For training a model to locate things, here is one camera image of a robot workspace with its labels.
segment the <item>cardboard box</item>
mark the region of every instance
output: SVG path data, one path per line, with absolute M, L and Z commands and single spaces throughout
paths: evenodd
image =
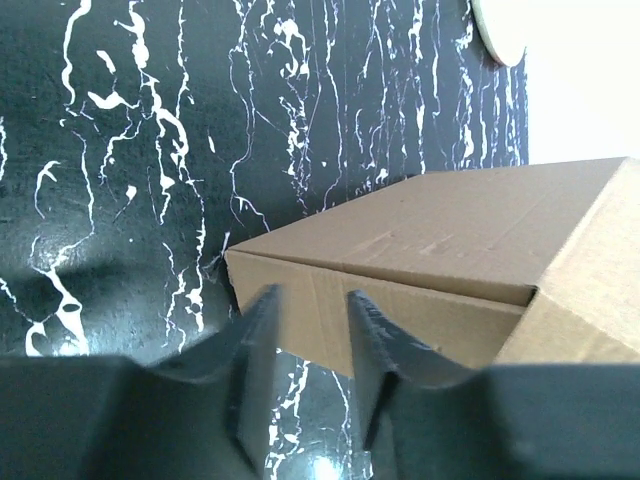
M 640 360 L 640 161 L 414 177 L 236 245 L 241 308 L 285 289 L 280 345 L 352 375 L 345 294 L 470 367 Z

